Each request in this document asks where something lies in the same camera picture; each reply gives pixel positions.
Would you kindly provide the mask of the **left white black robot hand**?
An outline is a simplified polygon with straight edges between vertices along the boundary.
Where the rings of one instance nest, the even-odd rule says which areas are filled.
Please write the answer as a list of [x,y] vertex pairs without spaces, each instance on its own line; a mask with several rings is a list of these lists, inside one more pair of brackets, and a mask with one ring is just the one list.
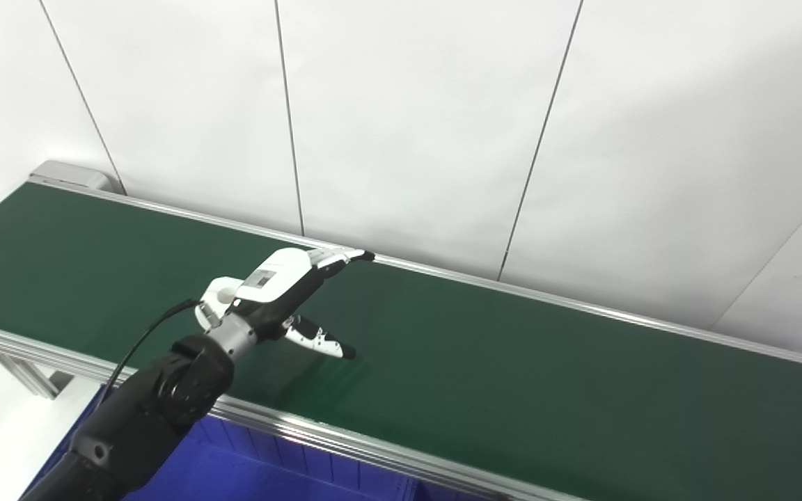
[[232,361],[265,340],[286,339],[308,350],[353,360],[356,349],[298,309],[350,262],[375,260],[362,248],[280,248],[241,280],[217,277],[195,310],[198,323]]

